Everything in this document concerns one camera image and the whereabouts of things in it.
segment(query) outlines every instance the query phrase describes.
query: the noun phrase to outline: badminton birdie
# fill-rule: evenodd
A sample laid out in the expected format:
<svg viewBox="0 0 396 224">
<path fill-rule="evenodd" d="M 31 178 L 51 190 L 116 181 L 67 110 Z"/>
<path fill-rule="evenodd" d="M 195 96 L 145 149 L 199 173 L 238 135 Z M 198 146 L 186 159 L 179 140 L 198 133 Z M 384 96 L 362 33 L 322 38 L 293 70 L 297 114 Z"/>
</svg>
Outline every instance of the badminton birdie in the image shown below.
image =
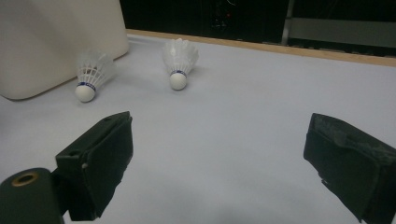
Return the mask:
<svg viewBox="0 0 396 224">
<path fill-rule="evenodd" d="M 115 64 L 106 54 L 94 50 L 81 53 L 78 57 L 77 98 L 83 103 L 91 101 L 98 88 L 115 74 Z"/>
<path fill-rule="evenodd" d="M 170 74 L 172 89 L 182 90 L 187 84 L 187 74 L 198 61 L 198 49 L 188 40 L 172 39 L 163 47 L 163 62 Z"/>
</svg>

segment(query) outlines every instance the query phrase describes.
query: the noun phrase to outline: black object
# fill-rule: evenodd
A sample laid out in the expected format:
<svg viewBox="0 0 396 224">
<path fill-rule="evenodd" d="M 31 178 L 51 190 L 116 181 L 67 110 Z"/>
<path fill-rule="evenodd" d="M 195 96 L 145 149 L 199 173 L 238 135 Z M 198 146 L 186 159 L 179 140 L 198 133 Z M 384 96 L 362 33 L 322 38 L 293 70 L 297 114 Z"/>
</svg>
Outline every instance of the black object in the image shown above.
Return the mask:
<svg viewBox="0 0 396 224">
<path fill-rule="evenodd" d="M 132 118 L 123 112 L 100 120 L 56 156 L 58 168 L 34 168 L 0 186 L 1 224 L 60 224 L 100 217 L 133 156 Z"/>
<path fill-rule="evenodd" d="M 359 222 L 392 222 L 396 212 L 394 148 L 340 119 L 313 114 L 304 158 Z"/>
</svg>

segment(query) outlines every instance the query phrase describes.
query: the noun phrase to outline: shuttlecock feather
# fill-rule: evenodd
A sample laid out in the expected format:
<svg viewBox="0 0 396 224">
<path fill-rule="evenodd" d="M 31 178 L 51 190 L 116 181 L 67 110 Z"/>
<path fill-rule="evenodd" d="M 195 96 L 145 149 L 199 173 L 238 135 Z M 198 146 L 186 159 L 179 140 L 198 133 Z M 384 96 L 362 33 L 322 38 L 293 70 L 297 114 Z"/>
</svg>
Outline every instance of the shuttlecock feather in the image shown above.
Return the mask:
<svg viewBox="0 0 396 224">
<path fill-rule="evenodd" d="M 115 74 L 115 64 L 106 54 L 95 50 L 81 53 L 78 57 L 77 98 L 81 102 L 89 102 L 96 91 Z"/>
<path fill-rule="evenodd" d="M 198 49 L 188 40 L 172 39 L 163 47 L 163 62 L 170 75 L 171 87 L 182 90 L 187 75 L 198 61 Z"/>
</svg>

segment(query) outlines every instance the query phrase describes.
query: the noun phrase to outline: beige bin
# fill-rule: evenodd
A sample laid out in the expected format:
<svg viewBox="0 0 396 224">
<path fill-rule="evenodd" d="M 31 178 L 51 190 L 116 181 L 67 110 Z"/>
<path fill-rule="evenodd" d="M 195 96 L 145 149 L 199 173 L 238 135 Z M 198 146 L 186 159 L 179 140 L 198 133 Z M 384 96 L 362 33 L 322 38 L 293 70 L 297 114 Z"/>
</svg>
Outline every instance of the beige bin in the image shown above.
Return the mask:
<svg viewBox="0 0 396 224">
<path fill-rule="evenodd" d="M 119 0 L 0 1 L 0 94 L 25 99 L 76 76 L 80 52 L 129 49 Z"/>
</svg>

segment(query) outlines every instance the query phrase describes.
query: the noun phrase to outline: blue band on shuttlecock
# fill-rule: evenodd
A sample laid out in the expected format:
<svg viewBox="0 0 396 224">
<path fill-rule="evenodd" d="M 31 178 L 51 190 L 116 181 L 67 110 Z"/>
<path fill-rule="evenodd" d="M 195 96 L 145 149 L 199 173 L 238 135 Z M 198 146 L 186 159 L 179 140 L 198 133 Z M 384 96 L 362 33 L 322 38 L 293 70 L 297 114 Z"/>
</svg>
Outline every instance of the blue band on shuttlecock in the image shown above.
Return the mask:
<svg viewBox="0 0 396 224">
<path fill-rule="evenodd" d="M 175 70 L 175 71 L 173 71 L 173 72 L 171 73 L 171 76 L 172 76 L 174 73 L 183 74 L 185 77 L 187 76 L 187 74 L 186 74 L 185 72 L 181 71 L 181 70 Z"/>
<path fill-rule="evenodd" d="M 96 91 L 96 88 L 95 88 L 91 83 L 89 83 L 89 82 L 79 82 L 79 83 L 77 84 L 77 86 L 88 86 L 88 87 L 90 87 L 91 89 L 93 89 L 94 91 Z"/>
</svg>

